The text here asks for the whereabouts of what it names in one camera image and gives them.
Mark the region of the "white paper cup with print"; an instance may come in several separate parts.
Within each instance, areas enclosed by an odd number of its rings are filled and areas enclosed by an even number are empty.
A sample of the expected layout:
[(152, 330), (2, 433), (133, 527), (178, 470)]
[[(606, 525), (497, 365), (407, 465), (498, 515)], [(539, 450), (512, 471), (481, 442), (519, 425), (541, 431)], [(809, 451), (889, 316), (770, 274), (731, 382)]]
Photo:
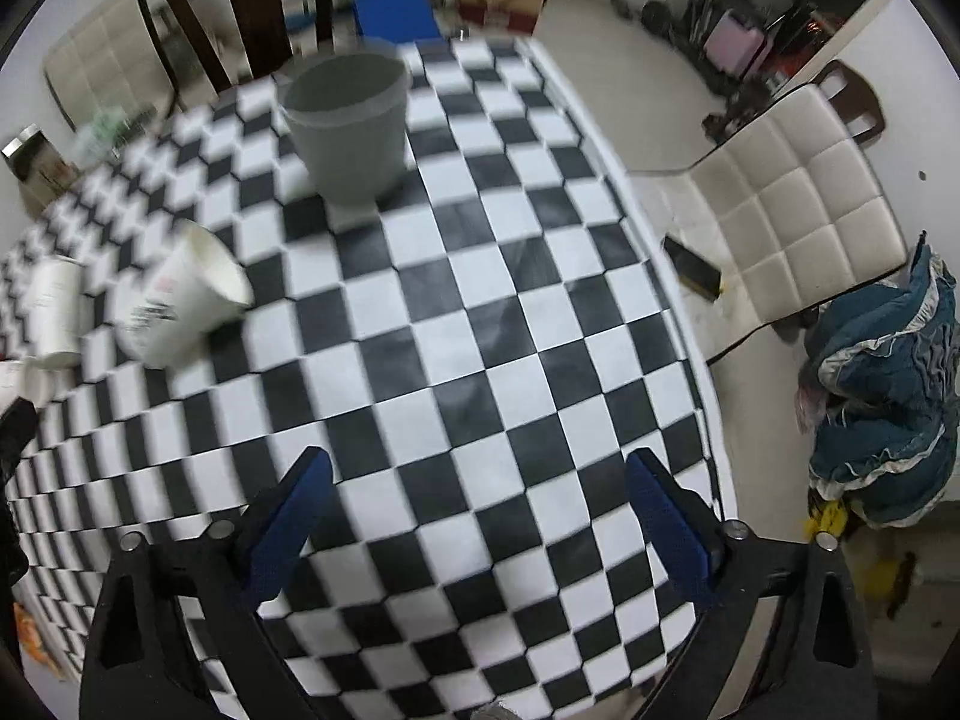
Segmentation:
[(231, 250), (205, 227), (181, 220), (171, 250), (122, 302), (117, 340), (149, 369), (178, 366), (252, 304), (254, 289)]

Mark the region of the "white cylindrical cup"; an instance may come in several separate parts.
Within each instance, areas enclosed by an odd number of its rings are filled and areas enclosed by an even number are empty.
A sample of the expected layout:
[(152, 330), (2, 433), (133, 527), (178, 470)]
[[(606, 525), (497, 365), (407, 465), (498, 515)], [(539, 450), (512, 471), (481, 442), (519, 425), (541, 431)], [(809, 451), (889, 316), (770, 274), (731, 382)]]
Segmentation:
[(28, 328), (41, 367), (71, 369), (80, 362), (82, 281), (83, 267), (62, 255), (44, 257), (32, 270)]

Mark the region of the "blue teal cloth pile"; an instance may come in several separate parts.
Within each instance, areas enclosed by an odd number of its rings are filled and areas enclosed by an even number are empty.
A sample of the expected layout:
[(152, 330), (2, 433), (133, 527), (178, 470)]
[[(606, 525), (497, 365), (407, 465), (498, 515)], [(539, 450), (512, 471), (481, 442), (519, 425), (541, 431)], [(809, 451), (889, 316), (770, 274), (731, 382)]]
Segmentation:
[(910, 271), (841, 294), (805, 340), (827, 394), (809, 481), (862, 522), (907, 528), (946, 495), (958, 460), (957, 280), (919, 239)]

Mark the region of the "checkered black white tablecloth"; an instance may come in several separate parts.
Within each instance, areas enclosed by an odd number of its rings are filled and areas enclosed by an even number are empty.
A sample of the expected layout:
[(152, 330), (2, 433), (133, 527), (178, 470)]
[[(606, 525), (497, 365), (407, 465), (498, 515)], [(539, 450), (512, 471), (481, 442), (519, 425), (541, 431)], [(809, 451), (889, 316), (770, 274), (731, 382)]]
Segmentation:
[[(646, 447), (709, 504), (724, 466), (612, 154), (532, 44), (404, 57), (409, 171), (354, 220), (311, 193), (260, 82), (91, 172), (3, 255), (9, 356), (32, 348), (34, 265), (85, 269), (82, 362), (7, 489), (21, 590), (71, 670), (125, 532), (198, 535), (309, 445), (334, 492), (262, 617), (331, 717), (568, 717), (692, 629), (622, 465)], [(149, 369), (117, 322), (181, 220), (254, 304)]]

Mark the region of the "black object on chair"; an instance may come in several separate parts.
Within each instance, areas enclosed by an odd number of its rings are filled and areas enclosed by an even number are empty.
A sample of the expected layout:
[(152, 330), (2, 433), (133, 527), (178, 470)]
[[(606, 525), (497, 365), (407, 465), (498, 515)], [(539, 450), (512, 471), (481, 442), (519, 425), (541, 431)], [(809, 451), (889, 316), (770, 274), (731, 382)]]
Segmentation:
[(717, 301), (722, 294), (722, 273), (717, 266), (704, 260), (693, 250), (686, 249), (672, 236), (662, 239), (662, 249), (669, 257), (677, 278), (686, 288), (692, 289), (709, 302)]

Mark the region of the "white padded chair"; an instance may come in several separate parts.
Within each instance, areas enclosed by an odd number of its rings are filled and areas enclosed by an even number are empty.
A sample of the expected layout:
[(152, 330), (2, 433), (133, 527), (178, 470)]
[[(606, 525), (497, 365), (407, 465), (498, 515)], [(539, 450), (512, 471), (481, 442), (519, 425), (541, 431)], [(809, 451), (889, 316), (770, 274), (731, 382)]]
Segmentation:
[(633, 179), (654, 236), (719, 270), (711, 301), (680, 292), (711, 361), (760, 328), (905, 265), (908, 244), (872, 167), (814, 83), (680, 171)]

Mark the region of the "beige padded chair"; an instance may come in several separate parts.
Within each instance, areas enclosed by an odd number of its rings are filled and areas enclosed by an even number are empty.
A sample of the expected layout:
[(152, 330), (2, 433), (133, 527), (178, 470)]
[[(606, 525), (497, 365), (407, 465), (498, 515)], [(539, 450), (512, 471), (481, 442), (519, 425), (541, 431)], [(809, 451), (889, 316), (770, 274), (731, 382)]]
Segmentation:
[(166, 0), (104, 0), (47, 51), (44, 80), (76, 132), (101, 110), (164, 114), (176, 76), (164, 54)]

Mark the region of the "pink suitcase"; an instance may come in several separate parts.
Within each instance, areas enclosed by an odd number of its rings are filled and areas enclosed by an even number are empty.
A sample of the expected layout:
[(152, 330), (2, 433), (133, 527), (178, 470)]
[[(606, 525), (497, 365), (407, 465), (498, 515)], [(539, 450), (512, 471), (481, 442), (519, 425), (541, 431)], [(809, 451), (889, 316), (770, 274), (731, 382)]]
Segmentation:
[(725, 11), (704, 43), (704, 55), (716, 70), (742, 80), (770, 54), (771, 37), (749, 25), (734, 10)]

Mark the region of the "blue box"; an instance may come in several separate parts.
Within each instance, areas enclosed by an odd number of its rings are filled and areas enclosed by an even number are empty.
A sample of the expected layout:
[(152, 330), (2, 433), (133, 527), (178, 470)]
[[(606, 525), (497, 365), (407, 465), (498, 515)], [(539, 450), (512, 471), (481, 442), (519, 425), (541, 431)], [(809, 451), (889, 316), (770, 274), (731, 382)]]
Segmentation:
[(443, 33), (430, 0), (353, 0), (356, 29), (381, 43), (431, 43)]

